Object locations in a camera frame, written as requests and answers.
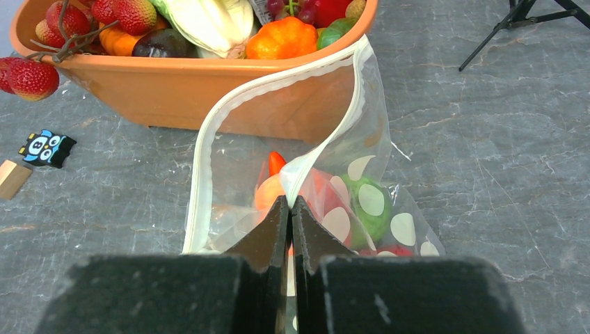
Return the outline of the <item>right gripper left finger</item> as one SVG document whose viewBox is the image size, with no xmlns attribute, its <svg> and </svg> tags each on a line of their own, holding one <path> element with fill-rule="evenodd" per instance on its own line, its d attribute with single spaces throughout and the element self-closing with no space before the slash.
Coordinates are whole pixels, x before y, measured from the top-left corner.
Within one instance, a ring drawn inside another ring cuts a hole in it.
<svg viewBox="0 0 590 334">
<path fill-rule="evenodd" d="M 289 207 L 219 255 L 96 255 L 72 265 L 37 333 L 284 333 Z"/>
</svg>

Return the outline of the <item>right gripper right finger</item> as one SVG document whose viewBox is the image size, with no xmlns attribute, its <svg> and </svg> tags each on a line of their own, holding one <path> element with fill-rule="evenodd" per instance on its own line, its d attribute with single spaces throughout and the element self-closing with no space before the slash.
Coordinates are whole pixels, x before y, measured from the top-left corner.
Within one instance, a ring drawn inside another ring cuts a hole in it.
<svg viewBox="0 0 590 334">
<path fill-rule="evenodd" d="M 291 210 L 300 333 L 524 333 L 500 272 L 464 256 L 359 256 Z"/>
</svg>

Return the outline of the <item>green toy cabbage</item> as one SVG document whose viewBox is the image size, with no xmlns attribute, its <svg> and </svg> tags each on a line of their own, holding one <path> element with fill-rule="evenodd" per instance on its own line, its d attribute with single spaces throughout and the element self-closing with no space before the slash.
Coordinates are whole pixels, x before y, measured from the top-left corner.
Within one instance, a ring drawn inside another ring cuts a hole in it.
<svg viewBox="0 0 590 334">
<path fill-rule="evenodd" d="M 352 180 L 341 176 L 350 197 L 350 208 L 366 229 L 370 239 L 377 244 L 389 230 L 392 205 L 388 192 L 369 177 Z"/>
</svg>

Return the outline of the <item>toy peach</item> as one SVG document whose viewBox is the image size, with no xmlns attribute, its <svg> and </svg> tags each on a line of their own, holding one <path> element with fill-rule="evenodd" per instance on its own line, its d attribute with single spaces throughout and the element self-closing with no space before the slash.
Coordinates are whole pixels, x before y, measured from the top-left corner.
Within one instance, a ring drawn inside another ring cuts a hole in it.
<svg viewBox="0 0 590 334">
<path fill-rule="evenodd" d="M 279 174 L 270 176 L 255 191 L 254 206 L 262 216 L 266 216 L 276 198 L 285 195 Z"/>
</svg>

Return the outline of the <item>clear polka-dot zip bag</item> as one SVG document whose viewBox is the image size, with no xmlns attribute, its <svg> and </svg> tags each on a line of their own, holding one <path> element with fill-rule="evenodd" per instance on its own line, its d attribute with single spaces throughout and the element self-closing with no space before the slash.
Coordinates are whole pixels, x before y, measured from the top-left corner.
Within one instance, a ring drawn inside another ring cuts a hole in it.
<svg viewBox="0 0 590 334">
<path fill-rule="evenodd" d="M 334 130 L 314 143 L 222 132 L 232 110 L 266 93 L 350 66 L 353 92 L 349 107 Z M 291 210 L 313 168 L 336 178 L 369 177 L 388 192 L 392 205 L 389 230 L 375 244 L 350 208 L 351 247 L 359 256 L 440 256 L 445 249 L 417 207 L 399 184 L 384 180 L 392 141 L 383 83 L 374 50 L 366 37 L 330 55 L 316 66 L 303 65 L 249 81 L 223 96 L 205 117 L 196 139 L 191 192 L 182 252 L 219 255 L 237 244 L 264 216 L 254 206 L 255 191 L 268 179 L 269 153 L 276 151 L 286 165 L 278 173 L 289 207 L 291 240 L 287 253 L 287 316 L 297 319 L 296 276 Z M 294 305 L 296 316 L 289 313 Z"/>
</svg>

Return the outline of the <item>red toy chili pepper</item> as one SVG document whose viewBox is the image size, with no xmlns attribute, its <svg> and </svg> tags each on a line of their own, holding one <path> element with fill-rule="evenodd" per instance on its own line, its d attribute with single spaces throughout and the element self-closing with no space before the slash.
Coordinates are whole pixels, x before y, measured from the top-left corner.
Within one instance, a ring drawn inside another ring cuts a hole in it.
<svg viewBox="0 0 590 334">
<path fill-rule="evenodd" d="M 269 176 L 277 175 L 286 165 L 286 161 L 281 154 L 276 151 L 269 153 Z"/>
</svg>

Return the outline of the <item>orange plastic basket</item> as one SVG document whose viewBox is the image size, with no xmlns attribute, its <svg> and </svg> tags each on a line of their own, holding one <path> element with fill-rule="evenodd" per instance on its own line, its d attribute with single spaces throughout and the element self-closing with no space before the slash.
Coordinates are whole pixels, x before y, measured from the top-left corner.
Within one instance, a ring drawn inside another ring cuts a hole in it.
<svg viewBox="0 0 590 334">
<path fill-rule="evenodd" d="M 334 44 L 282 61 L 139 58 L 76 55 L 60 71 L 123 118 L 145 126 L 199 129 L 232 89 L 274 72 L 316 66 L 363 37 L 378 2 L 368 1 L 357 24 Z M 222 132 L 317 142 L 334 130 L 353 92 L 350 66 L 295 82 L 234 108 Z"/>
</svg>

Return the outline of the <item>small blue robot toy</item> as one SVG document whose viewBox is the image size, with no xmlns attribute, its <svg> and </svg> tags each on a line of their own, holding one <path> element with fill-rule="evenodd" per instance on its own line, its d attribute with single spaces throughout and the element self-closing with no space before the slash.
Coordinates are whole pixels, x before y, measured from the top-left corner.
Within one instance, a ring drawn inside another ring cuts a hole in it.
<svg viewBox="0 0 590 334">
<path fill-rule="evenodd" d="M 18 153 L 23 161 L 33 166 L 51 166 L 62 168 L 65 159 L 77 142 L 66 135 L 57 134 L 48 129 L 42 129 L 39 134 L 30 133 L 26 144 Z"/>
</svg>

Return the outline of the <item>green toy chili pepper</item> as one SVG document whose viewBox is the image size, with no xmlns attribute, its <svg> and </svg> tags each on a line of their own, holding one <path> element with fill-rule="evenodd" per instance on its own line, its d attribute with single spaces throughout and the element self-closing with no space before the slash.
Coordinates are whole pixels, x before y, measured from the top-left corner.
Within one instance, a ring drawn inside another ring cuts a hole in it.
<svg viewBox="0 0 590 334">
<path fill-rule="evenodd" d="M 326 28 L 319 29 L 317 39 L 317 50 L 323 49 L 348 33 L 357 22 L 353 18 L 341 18 L 337 19 Z"/>
</svg>

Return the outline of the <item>small wooden block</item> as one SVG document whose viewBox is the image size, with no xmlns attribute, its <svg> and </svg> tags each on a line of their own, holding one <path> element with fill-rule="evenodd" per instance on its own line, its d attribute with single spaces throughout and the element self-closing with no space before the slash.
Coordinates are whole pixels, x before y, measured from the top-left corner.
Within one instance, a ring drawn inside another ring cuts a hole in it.
<svg viewBox="0 0 590 334">
<path fill-rule="evenodd" d="M 30 168 L 5 160 L 1 165 L 1 199 L 11 200 L 32 172 Z"/>
</svg>

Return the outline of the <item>orange toy bell pepper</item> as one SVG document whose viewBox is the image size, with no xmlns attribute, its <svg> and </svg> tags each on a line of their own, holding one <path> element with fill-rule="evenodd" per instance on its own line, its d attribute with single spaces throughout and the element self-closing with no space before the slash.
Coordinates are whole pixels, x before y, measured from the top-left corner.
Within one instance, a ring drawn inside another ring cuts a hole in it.
<svg viewBox="0 0 590 334">
<path fill-rule="evenodd" d="M 282 60 L 316 52 L 318 33 L 311 24 L 286 17 L 265 24 L 247 43 L 246 58 Z"/>
</svg>

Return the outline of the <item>dark toy eggplant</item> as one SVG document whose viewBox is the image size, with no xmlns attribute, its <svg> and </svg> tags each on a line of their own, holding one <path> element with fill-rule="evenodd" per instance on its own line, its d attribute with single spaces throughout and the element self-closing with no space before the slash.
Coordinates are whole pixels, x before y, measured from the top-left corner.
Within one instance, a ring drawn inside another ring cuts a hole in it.
<svg viewBox="0 0 590 334">
<path fill-rule="evenodd" d="M 175 29 L 157 29 L 135 44 L 131 55 L 150 58 L 191 58 L 193 45 Z"/>
</svg>

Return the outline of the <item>toy napa cabbage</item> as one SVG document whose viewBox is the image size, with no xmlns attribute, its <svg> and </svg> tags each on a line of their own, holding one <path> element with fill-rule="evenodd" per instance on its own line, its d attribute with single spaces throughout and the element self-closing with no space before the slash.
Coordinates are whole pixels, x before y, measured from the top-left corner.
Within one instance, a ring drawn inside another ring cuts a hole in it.
<svg viewBox="0 0 590 334">
<path fill-rule="evenodd" d="M 202 57 L 245 57 L 255 27 L 248 1 L 160 0 L 151 4 Z"/>
</svg>

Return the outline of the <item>dark toy grapes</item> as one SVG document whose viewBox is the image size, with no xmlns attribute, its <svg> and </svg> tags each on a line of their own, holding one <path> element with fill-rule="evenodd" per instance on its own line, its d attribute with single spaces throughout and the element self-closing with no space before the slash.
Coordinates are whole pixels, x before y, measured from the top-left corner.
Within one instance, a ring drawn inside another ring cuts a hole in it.
<svg viewBox="0 0 590 334">
<path fill-rule="evenodd" d="M 317 9 L 314 1 L 308 0 L 268 0 L 266 9 L 273 21 L 286 17 L 296 17 L 306 24 L 314 24 Z"/>
</svg>

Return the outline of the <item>toy strawberry bunch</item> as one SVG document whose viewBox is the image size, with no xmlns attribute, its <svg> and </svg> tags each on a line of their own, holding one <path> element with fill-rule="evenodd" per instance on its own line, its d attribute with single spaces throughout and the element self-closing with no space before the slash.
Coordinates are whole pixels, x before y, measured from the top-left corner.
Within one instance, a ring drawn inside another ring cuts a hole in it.
<svg viewBox="0 0 590 334">
<path fill-rule="evenodd" d="M 37 102 L 52 95 L 60 85 L 57 69 L 42 62 L 44 57 L 60 63 L 75 54 L 106 53 L 99 33 L 112 26 L 123 28 L 124 21 L 159 16 L 149 1 L 87 1 L 79 8 L 69 1 L 55 1 L 35 28 L 35 45 L 42 47 L 26 58 L 1 59 L 1 90 L 23 100 Z"/>
</svg>

